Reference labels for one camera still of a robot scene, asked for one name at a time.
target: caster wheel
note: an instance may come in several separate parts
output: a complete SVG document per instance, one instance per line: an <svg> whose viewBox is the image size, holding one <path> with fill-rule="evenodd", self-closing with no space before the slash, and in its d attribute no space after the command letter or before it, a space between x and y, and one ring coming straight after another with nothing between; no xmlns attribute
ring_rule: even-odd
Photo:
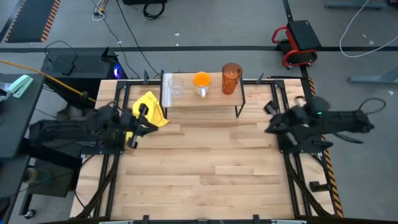
<svg viewBox="0 0 398 224"><path fill-rule="evenodd" d="M27 211L26 215L24 215L25 219L31 219L36 215L36 210L30 209Z"/></svg>

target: mint green object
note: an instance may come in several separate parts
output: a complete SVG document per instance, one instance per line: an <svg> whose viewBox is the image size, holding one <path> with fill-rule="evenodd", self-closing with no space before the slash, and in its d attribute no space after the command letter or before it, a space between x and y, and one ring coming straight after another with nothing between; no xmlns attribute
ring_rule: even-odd
<svg viewBox="0 0 398 224"><path fill-rule="evenodd" d="M28 75L23 75L9 85L6 91L13 93L13 97L20 98L32 82L33 78Z"/></svg>

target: glass cup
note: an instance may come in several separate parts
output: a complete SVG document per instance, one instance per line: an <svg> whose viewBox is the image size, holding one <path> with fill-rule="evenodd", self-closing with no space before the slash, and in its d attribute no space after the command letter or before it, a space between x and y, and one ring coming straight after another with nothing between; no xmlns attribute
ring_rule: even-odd
<svg viewBox="0 0 398 224"><path fill-rule="evenodd" d="M223 93L230 95L234 92L236 85L240 82L243 70L236 63L228 63L223 67Z"/></svg>
<svg viewBox="0 0 398 224"><path fill-rule="evenodd" d="M184 82L181 77L171 77L169 79L169 88L174 98L180 98L183 93Z"/></svg>

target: blue light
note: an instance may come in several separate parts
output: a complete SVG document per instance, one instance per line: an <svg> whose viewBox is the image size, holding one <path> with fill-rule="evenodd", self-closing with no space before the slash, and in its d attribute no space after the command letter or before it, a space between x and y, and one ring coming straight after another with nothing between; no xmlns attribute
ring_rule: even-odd
<svg viewBox="0 0 398 224"><path fill-rule="evenodd" d="M122 78L122 68L120 66L119 63L117 63L114 67L113 67L113 76L116 79L121 79Z"/></svg>

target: yellow cloth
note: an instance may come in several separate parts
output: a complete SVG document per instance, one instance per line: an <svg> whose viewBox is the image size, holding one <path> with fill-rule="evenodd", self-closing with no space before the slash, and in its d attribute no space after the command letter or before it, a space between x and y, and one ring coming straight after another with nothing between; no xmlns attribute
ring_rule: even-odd
<svg viewBox="0 0 398 224"><path fill-rule="evenodd" d="M139 116L139 105L141 105L141 103L147 105L148 107L148 114L146 114L145 117L146 119L148 119L150 123L158 127L162 127L170 122L169 120L164 118L163 111L162 108L160 107L159 101L151 91L145 93L144 96L140 97L132 105L132 113L136 118L138 118ZM126 142L131 137L132 137L132 132L127 132Z"/></svg>

